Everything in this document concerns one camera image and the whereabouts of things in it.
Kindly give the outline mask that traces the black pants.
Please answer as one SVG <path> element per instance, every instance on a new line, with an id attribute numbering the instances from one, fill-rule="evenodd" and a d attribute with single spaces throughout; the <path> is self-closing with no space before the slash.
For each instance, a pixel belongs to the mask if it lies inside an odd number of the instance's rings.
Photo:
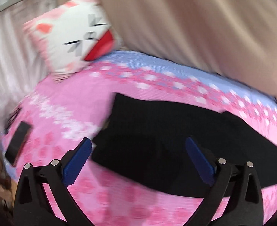
<path id="1" fill-rule="evenodd" d="M 186 152 L 189 137 L 217 158 L 253 162 L 262 188 L 277 184 L 277 146 L 238 116 L 120 93 L 106 127 L 93 138 L 92 160 L 160 192 L 204 197 L 210 186 Z"/>

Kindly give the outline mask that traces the black phone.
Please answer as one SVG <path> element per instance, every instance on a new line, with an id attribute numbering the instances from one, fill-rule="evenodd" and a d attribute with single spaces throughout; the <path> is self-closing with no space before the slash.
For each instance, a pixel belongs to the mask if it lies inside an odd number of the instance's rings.
<path id="1" fill-rule="evenodd" d="M 21 150 L 28 139 L 31 129 L 32 125 L 24 121 L 21 121 L 16 129 L 5 152 L 5 158 L 11 166 L 16 166 Z"/>

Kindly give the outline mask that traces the pale satin curtain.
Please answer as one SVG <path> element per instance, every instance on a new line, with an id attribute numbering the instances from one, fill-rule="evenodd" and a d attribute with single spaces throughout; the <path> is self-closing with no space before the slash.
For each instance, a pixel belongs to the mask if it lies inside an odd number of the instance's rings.
<path id="1" fill-rule="evenodd" d="M 22 0 L 0 12 L 0 133 L 5 120 L 47 69 L 23 24 L 56 7 L 56 0 Z"/>

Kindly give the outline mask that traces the beige quilt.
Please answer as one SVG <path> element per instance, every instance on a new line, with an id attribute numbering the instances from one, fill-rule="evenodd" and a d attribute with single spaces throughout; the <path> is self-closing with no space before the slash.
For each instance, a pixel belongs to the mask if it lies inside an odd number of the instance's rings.
<path id="1" fill-rule="evenodd" d="M 277 100 L 277 0 L 99 2 L 129 50 L 227 76 Z"/>

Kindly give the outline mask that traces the white cartoon face pillow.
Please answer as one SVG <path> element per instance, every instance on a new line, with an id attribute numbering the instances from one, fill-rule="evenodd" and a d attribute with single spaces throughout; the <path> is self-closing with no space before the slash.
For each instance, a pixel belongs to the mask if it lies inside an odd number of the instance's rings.
<path id="1" fill-rule="evenodd" d="M 122 43 L 99 0 L 69 0 L 26 22 L 23 29 L 57 82 Z"/>

